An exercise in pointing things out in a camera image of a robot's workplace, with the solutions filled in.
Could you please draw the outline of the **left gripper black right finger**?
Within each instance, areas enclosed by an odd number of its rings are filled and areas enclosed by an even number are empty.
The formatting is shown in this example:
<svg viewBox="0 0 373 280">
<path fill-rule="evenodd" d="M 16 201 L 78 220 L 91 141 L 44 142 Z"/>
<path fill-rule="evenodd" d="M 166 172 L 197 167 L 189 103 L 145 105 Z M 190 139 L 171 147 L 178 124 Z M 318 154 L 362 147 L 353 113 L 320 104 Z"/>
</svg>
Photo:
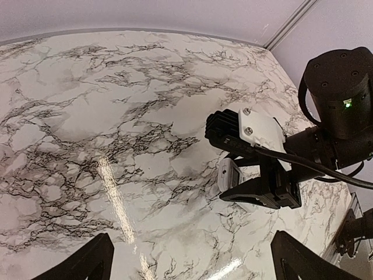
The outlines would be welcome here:
<svg viewBox="0 0 373 280">
<path fill-rule="evenodd" d="M 285 231 L 276 232 L 271 250 L 277 279 L 357 279 Z"/>
</svg>

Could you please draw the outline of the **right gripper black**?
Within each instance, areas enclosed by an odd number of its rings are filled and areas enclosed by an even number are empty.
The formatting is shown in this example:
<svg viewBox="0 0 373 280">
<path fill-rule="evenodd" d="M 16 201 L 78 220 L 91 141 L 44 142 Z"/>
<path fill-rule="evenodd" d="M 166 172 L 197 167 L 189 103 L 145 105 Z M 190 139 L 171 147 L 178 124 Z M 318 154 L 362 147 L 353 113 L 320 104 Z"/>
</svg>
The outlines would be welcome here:
<svg viewBox="0 0 373 280">
<path fill-rule="evenodd" d="M 260 177 L 249 179 L 219 195 L 227 202 L 263 204 L 267 208 L 291 209 L 302 206 L 300 187 L 285 171 L 277 159 L 260 155 L 249 159 L 225 157 L 223 169 L 259 166 Z"/>
</svg>

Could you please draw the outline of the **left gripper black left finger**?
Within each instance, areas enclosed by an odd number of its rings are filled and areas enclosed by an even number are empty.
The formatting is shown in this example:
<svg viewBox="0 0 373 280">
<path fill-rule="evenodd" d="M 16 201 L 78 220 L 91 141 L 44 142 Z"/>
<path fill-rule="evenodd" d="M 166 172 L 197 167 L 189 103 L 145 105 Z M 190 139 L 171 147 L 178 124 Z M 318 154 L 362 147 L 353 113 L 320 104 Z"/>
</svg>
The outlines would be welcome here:
<svg viewBox="0 0 373 280">
<path fill-rule="evenodd" d="M 34 280 L 109 280 L 111 276 L 114 245 L 107 233 L 100 233 L 66 260 Z"/>
</svg>

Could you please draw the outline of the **white remote control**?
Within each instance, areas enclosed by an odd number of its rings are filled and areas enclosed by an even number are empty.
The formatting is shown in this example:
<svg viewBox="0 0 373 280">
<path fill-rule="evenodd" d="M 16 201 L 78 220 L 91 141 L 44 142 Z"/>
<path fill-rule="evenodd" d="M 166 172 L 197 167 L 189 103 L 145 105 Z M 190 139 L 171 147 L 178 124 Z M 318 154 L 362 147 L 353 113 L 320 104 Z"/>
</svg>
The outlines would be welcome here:
<svg viewBox="0 0 373 280">
<path fill-rule="evenodd" d="M 221 193 L 259 175 L 259 166 L 223 169 L 223 160 L 219 163 L 217 186 Z"/>
</svg>

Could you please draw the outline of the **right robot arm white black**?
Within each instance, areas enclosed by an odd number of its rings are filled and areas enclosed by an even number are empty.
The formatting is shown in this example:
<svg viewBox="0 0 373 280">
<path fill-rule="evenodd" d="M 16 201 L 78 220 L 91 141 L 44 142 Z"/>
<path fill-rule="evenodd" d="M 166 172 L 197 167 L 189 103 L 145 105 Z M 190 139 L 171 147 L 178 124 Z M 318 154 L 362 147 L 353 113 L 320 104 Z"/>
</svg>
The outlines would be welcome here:
<svg viewBox="0 0 373 280">
<path fill-rule="evenodd" d="M 298 102 L 312 127 L 288 137 L 274 118 L 246 108 L 209 116 L 206 138 L 226 151 L 237 168 L 221 190 L 223 201 L 298 208 L 299 185 L 310 179 L 372 188 L 353 174 L 340 173 L 372 158 L 372 52 L 339 49 L 310 60 Z M 259 177 L 240 182 L 238 168 L 255 165 Z"/>
</svg>

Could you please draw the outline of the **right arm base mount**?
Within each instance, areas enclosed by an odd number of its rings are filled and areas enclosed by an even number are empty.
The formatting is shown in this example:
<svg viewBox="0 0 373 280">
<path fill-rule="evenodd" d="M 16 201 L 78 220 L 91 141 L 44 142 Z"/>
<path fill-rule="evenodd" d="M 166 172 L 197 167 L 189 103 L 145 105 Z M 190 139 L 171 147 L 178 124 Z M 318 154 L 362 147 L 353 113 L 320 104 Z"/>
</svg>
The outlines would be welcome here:
<svg viewBox="0 0 373 280">
<path fill-rule="evenodd" d="M 372 239 L 372 208 L 356 218 L 352 209 L 347 211 L 342 227 L 339 229 L 335 245 L 337 252 L 343 256 L 354 256 L 356 240 Z"/>
</svg>

